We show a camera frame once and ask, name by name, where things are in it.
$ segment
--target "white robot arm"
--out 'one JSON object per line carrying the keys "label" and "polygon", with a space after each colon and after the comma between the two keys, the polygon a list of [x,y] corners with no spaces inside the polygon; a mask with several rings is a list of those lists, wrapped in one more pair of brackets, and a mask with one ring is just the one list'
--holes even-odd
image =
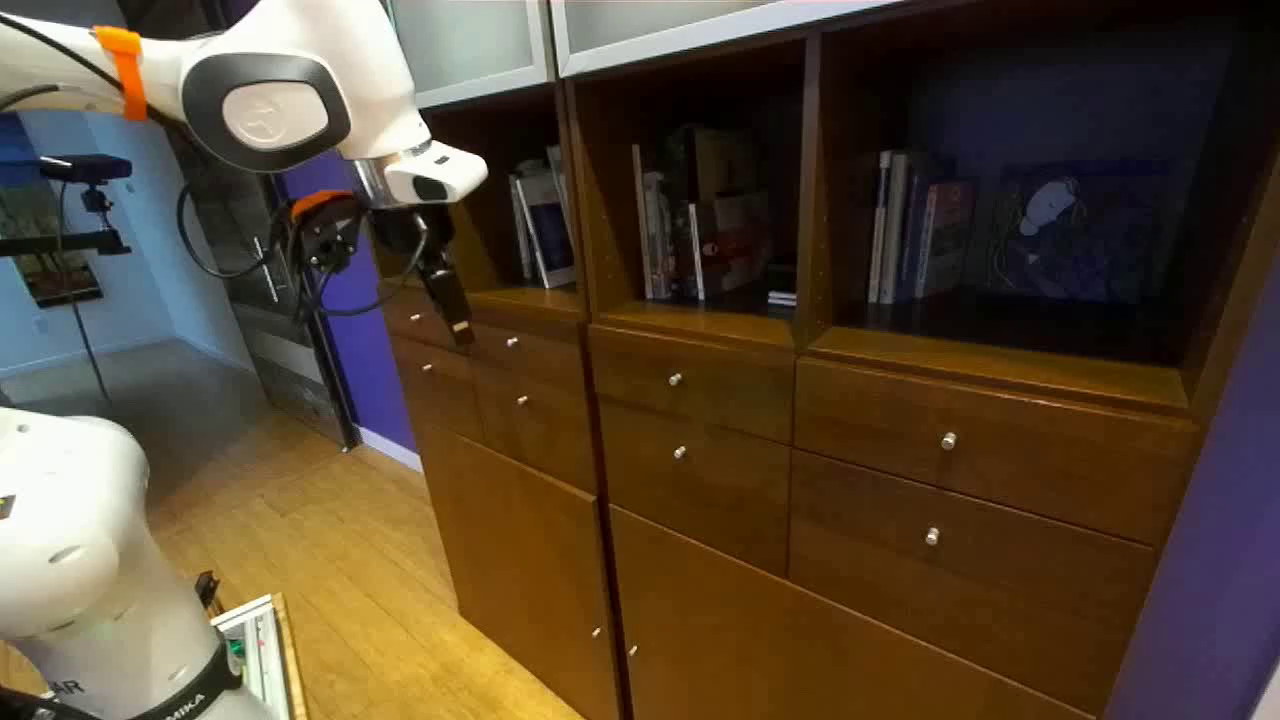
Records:
{"label": "white robot arm", "polygon": [[3,14],[0,26],[0,99],[57,86],[18,110],[154,110],[253,172],[338,148],[376,210],[457,205],[490,177],[481,156],[431,139],[379,0],[259,0],[238,30],[199,42]]}
{"label": "white robot arm", "polygon": [[[9,110],[162,114],[250,172],[341,151],[399,238],[428,238],[428,210],[490,177],[481,156],[431,139],[379,0],[259,0],[199,42],[0,14]],[[419,258],[436,309],[469,341],[445,246]],[[118,423],[0,407],[0,639],[34,655],[67,711],[257,720],[253,698],[222,690],[222,639],[143,529],[143,475]]]}

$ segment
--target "bookshelf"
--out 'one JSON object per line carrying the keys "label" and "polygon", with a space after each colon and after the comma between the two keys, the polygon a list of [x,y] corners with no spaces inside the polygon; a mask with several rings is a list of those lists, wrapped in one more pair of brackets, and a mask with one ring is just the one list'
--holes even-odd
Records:
{"label": "bookshelf", "polygon": [[[1259,105],[1231,93],[1259,66],[1246,26],[1220,5],[1047,5],[1038,17],[979,5],[829,31],[820,323],[1181,368],[1239,246],[1214,242],[1206,210],[1246,212],[1248,197],[1216,190],[1231,172],[1216,130]],[[974,190],[959,279],[940,295],[870,303],[883,148],[949,161],[943,182]],[[1065,226],[1091,212],[1061,247],[1091,247],[1053,258],[1011,227],[1047,177],[1074,182],[1080,200]]]}
{"label": "bookshelf", "polygon": [[452,254],[478,303],[551,309],[582,317],[582,284],[545,287],[536,269],[519,261],[519,205],[512,177],[529,163],[549,170],[560,146],[560,93],[526,87],[486,105],[449,105],[424,114],[436,138],[490,161],[490,182],[452,210]]}
{"label": "bookshelf", "polygon": [[[751,53],[724,53],[675,61],[648,72],[600,75],[571,86],[571,148],[582,232],[587,238],[594,314],[600,317],[689,317],[686,327],[724,323],[787,327],[791,309],[768,303],[768,279],[791,284],[791,258],[802,247],[802,87],[805,42],[774,42]],[[689,238],[671,227],[671,295],[648,295],[643,210],[636,194],[636,148],[648,172],[666,177],[668,218],[679,212],[671,177],[686,156],[671,156],[679,134],[733,134],[747,139],[747,182],[766,205],[766,263],[746,287],[693,294]]]}
{"label": "bookshelf", "polygon": [[[571,529],[604,553],[614,616],[555,628],[555,647],[607,639],[615,684],[598,693],[615,717],[805,717],[808,702],[1100,717],[1255,294],[1254,261],[1277,247],[1280,14],[850,0],[808,5],[823,26],[737,26],[781,10],[802,5],[713,0],[614,26],[620,5],[551,0],[560,53],[571,42],[551,87],[428,110],[436,138],[492,161],[492,186],[457,210],[481,345],[445,350],[445,376],[481,427],[431,427],[445,449],[469,446],[445,485],[478,512],[445,545],[486,536],[478,449],[508,461],[512,487],[583,492]],[[768,261],[791,272],[795,309],[768,303],[766,278],[703,300],[655,294],[643,177],[671,182],[689,130],[751,148],[762,172],[746,177],[762,177]],[[566,148],[582,269],[555,294],[519,272],[503,186],[549,146]],[[949,287],[921,294],[903,272],[901,295],[871,300],[881,151],[940,161],[921,210],[940,210],[932,186],[974,194]],[[923,226],[901,177],[912,258]],[[1100,258],[1089,284],[1074,284],[1076,263],[996,263],[1061,221]],[[1112,238],[1138,247],[1125,263]],[[555,512],[529,517],[533,536],[551,529]],[[492,568],[457,566],[490,583]],[[545,587],[600,603],[598,568]],[[478,600],[529,613],[490,591]],[[607,678],[600,647],[583,667]]]}

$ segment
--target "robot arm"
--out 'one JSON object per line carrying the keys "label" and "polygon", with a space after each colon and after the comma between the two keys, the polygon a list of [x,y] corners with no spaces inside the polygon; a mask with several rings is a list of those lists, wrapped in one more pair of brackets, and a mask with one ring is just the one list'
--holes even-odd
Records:
{"label": "robot arm", "polygon": [[338,148],[358,163],[374,210],[457,205],[490,177],[481,156],[431,139],[379,0],[259,0],[238,30],[199,42],[0,14],[0,56],[0,96],[57,86],[18,110],[154,110],[250,172]]}

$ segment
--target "drawer front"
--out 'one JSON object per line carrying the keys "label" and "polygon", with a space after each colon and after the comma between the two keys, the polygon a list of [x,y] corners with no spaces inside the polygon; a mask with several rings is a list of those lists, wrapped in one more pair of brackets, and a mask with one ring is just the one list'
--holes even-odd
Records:
{"label": "drawer front", "polygon": [[393,337],[419,341],[419,345],[452,345],[449,323],[440,320],[436,303],[412,279],[385,300],[385,320]]}
{"label": "drawer front", "polygon": [[1153,553],[795,454],[791,575],[1100,711]]}
{"label": "drawer front", "polygon": [[607,400],[791,441],[791,357],[594,327],[598,393]]}
{"label": "drawer front", "polygon": [[600,406],[614,504],[783,574],[791,449]]}
{"label": "drawer front", "polygon": [[481,436],[471,365],[457,352],[431,345],[397,341],[397,368],[405,383],[405,406],[424,446],[424,463],[440,454],[445,431]]}
{"label": "drawer front", "polygon": [[519,332],[499,323],[478,323],[478,361],[536,383],[560,383],[568,393],[583,393],[583,352],[571,332],[545,337],[545,332]]}
{"label": "drawer front", "polygon": [[486,446],[598,492],[587,397],[478,365]]}
{"label": "drawer front", "polygon": [[1086,720],[623,508],[614,549],[640,720]]}
{"label": "drawer front", "polygon": [[802,361],[795,446],[1159,545],[1196,423]]}

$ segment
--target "wooden cabinet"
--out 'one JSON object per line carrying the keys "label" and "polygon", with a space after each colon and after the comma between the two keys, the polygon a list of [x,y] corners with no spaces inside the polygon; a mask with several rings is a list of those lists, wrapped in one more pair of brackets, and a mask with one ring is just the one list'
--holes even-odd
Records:
{"label": "wooden cabinet", "polygon": [[604,475],[620,508],[783,574],[791,449],[600,406]]}
{"label": "wooden cabinet", "polygon": [[471,441],[436,469],[461,613],[583,717],[620,717],[598,500]]}
{"label": "wooden cabinet", "polygon": [[1080,717],[631,512],[614,545],[636,717]]}
{"label": "wooden cabinet", "polygon": [[791,352],[598,323],[594,365],[607,400],[791,441]]}
{"label": "wooden cabinet", "polygon": [[802,361],[795,446],[1156,545],[1181,500],[1196,423],[1038,387]]}
{"label": "wooden cabinet", "polygon": [[587,397],[478,365],[486,441],[576,487],[598,487]]}
{"label": "wooden cabinet", "polygon": [[1076,709],[1103,709],[1153,549],[795,455],[791,575]]}
{"label": "wooden cabinet", "polygon": [[397,368],[419,454],[431,461],[445,436],[481,436],[469,357],[397,337]]}
{"label": "wooden cabinet", "polygon": [[[568,553],[576,574],[533,580],[492,562],[533,545],[529,566],[551,566],[555,536],[582,531],[614,553],[600,583],[640,720],[1107,711],[1231,361],[1223,309],[1255,294],[1239,258],[1277,247],[1259,212],[1280,205],[1277,30],[1277,10],[1214,0],[551,0],[571,80],[428,110],[436,138],[496,172],[452,210],[478,350],[431,361],[436,317],[419,300],[387,314],[399,374],[436,412],[418,412],[424,436],[478,441],[445,454],[440,504],[469,616],[515,636],[533,667],[582,654],[600,598],[582,598],[594,613],[571,598],[600,568]],[[740,172],[751,190],[679,197],[689,247],[703,205],[768,197],[768,272],[719,295],[668,272],[693,258],[651,254],[648,194],[693,186],[689,130],[762,163]],[[555,294],[519,263],[508,194],[549,148],[582,279]],[[921,172],[887,186],[883,156]],[[1080,242],[1058,258],[1020,238],[1047,227],[1020,194],[1044,163],[1074,205],[1058,242]],[[1159,170],[1166,194],[1103,205],[1089,194],[1100,170]],[[932,186],[974,194],[956,284],[877,295],[887,197],[901,190],[895,242],[921,258]],[[1139,246],[1133,263],[1103,261],[1115,238]],[[1065,272],[1074,254],[1091,272]],[[529,622],[499,622],[512,591],[555,598],[571,622],[508,628]],[[614,698],[568,666],[540,678]]]}

